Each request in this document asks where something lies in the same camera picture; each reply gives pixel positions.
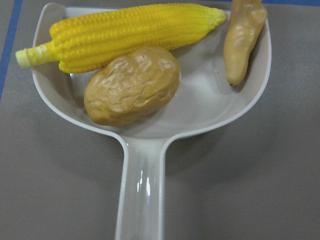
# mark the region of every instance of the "corn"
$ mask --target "corn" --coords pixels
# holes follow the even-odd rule
[[[60,61],[65,73],[106,66],[142,47],[168,51],[193,44],[225,22],[217,8],[192,3],[152,4],[64,19],[49,30],[52,41],[16,53],[22,68]]]

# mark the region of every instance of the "fake vegetable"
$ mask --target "fake vegetable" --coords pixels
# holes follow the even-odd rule
[[[217,8],[191,3],[152,4],[64,19],[52,25],[52,41],[18,51],[23,68],[60,61],[66,73],[84,73],[142,47],[173,50],[204,38],[225,22]]]
[[[250,53],[266,19],[267,10],[261,0],[233,0],[223,46],[226,79],[230,85],[236,86],[244,80]]]
[[[84,92],[84,106],[97,124],[124,126],[165,106],[180,84],[176,58],[159,47],[143,47],[100,69]]]

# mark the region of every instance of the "brown potato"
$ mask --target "brown potato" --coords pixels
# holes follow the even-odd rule
[[[165,106],[180,78],[180,65],[169,51],[144,47],[99,70],[85,89],[84,106],[99,125],[128,125]]]

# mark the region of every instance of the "blue line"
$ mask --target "blue line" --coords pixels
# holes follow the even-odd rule
[[[4,42],[1,61],[0,61],[0,101],[1,101],[2,91],[5,85],[12,47],[14,45],[14,40],[16,36],[22,1],[23,0],[14,0],[11,17],[9,21],[9,27],[6,32],[5,42]]]
[[[232,0],[211,0],[220,2],[231,2]],[[320,6],[320,0],[262,0],[263,4],[287,4],[301,6]]]

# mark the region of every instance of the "white plastic scoop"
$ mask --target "white plastic scoop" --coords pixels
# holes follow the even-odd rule
[[[44,7],[34,46],[49,41],[49,28],[63,18],[105,11],[48,4]],[[271,67],[271,39],[265,24],[245,82],[237,88],[225,79],[223,44],[228,22],[200,42],[172,51],[181,65],[176,96],[164,108],[126,127],[110,127],[90,120],[83,104],[84,89],[93,75],[65,74],[58,63],[33,68],[35,86],[58,115],[85,129],[116,138],[124,151],[116,240],[163,240],[165,154],[176,139],[226,125],[246,113],[259,99]]]

